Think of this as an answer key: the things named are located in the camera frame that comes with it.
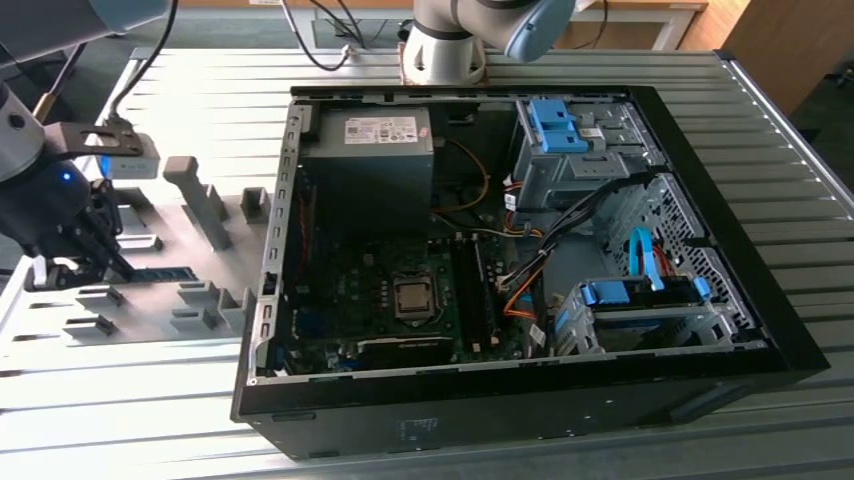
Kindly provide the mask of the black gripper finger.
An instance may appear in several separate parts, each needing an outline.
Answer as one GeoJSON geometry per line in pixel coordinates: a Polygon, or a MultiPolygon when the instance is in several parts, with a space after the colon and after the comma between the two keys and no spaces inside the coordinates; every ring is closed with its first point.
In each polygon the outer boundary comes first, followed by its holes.
{"type": "Polygon", "coordinates": [[[120,252],[118,236],[124,227],[119,213],[118,195],[110,179],[97,179],[89,183],[91,206],[87,210],[92,225],[92,236],[99,245],[99,261],[104,263],[123,282],[134,279],[135,269],[120,252]]]}
{"type": "Polygon", "coordinates": [[[79,227],[59,225],[45,242],[49,286],[87,286],[106,277],[110,255],[79,227]]]}

